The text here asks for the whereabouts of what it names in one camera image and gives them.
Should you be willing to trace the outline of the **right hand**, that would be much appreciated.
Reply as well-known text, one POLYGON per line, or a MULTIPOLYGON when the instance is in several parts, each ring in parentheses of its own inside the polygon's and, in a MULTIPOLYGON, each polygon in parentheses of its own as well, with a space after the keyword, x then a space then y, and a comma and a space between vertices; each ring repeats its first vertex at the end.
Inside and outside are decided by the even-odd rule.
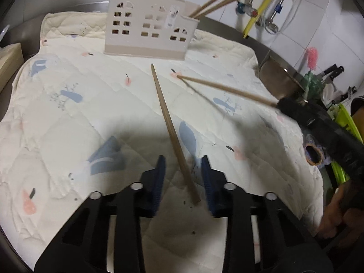
POLYGON ((339 245, 355 243, 363 234, 363 197, 359 188, 347 181, 340 185, 324 209, 317 229, 321 238, 337 238, 339 245))

